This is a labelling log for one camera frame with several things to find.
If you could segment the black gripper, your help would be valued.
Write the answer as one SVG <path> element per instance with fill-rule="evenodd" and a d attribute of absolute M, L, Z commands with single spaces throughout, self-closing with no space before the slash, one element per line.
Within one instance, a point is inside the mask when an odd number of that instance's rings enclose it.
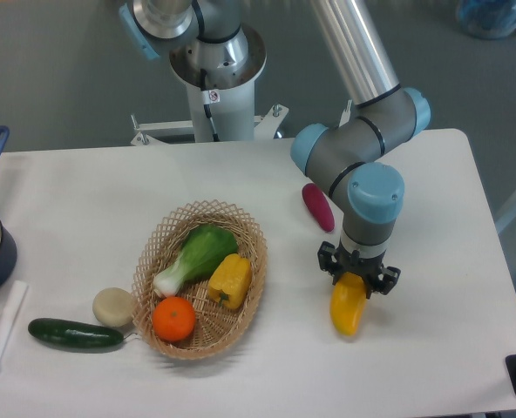
<path fill-rule="evenodd" d="M 319 268 L 331 276 L 333 286 L 345 273 L 353 273 L 363 278 L 368 300 L 373 293 L 387 295 L 400 278 L 399 268 L 383 265 L 384 255 L 364 258 L 358 251 L 350 253 L 343 246 L 334 246 L 328 241 L 324 241 L 317 251 Z"/>

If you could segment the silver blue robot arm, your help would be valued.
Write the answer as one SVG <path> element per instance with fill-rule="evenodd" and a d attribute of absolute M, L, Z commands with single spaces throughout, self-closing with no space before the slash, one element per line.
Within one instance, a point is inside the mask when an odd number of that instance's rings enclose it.
<path fill-rule="evenodd" d="M 314 1 L 336 67 L 350 95 L 352 115 L 337 127 L 312 124 L 295 137 L 295 165 L 342 212 L 337 246 L 323 244 L 320 268 L 335 282 L 356 274 L 367 293 L 388 293 L 400 275 L 383 263 L 404 198 L 404 181 L 380 158 L 430 122 L 423 95 L 404 88 L 361 1 Z M 257 138 L 255 80 L 266 63 L 260 35 L 244 24 L 236 1 L 126 1 L 120 18 L 148 59 L 157 41 L 186 86 L 194 139 Z"/>

